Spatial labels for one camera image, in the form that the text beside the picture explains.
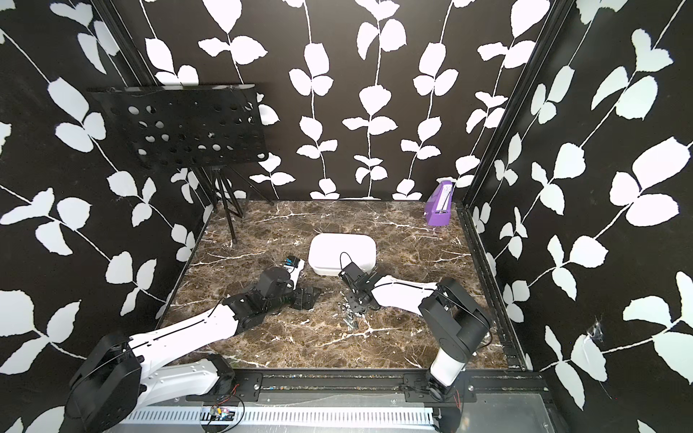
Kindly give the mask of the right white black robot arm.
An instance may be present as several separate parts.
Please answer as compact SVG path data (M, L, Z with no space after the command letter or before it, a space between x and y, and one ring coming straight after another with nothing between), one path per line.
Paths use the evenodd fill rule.
M491 336L492 319L464 287L452 278L437 283L404 281L391 275L367 274L349 263L339 278L348 285L348 302L355 314L393 308L421 317L439 345L427 373L427 384L416 385L438 402L453 393L461 372Z

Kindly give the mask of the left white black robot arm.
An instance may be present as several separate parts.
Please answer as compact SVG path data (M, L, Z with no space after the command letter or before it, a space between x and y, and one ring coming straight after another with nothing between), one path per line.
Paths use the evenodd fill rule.
M102 337L70 379L64 425L68 432L103 432L133 411L212 390L233 373L222 357L172 368L202 346L236 337L284 307L310 310L321 290L301 287L299 267L271 267L243 292L212 309L148 333Z

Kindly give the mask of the large knurled chrome socket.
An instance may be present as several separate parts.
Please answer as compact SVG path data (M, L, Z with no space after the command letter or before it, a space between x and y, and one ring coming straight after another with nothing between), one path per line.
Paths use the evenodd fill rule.
M358 323L355 319L353 318L344 318L344 323L348 327L349 331L356 331L358 330Z

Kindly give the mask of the white plastic storage box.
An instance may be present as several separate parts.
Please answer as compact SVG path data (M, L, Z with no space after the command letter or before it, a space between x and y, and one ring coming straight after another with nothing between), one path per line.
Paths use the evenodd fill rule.
M371 272L376 256L376 243L370 236L323 233L310 243L308 264L317 275L338 276L352 262Z

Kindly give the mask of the purple box with white card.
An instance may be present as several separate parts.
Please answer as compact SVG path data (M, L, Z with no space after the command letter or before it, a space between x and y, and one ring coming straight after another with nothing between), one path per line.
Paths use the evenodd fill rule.
M452 215L452 196L455 185L450 180L444 180L431 194L424 208L424 218L430 227L445 227L449 225Z

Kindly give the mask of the black perforated music stand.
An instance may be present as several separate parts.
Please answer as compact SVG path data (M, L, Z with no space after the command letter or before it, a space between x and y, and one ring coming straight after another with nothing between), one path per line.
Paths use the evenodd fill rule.
M193 169L228 222L244 210L229 175L269 151L254 84L110 88L92 92L146 168Z

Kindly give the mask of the black mounting rail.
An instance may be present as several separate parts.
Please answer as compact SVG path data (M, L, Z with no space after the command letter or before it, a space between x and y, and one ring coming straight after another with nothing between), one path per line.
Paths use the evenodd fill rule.
M424 369L236 369L199 396L199 402L214 402L222 395L235 395L243 402L291 393L400 394L406 402L433 406L456 406L477 402L484 394L538 395L552 397L538 373L519 370L472 369L462 372L448 388L435 385Z

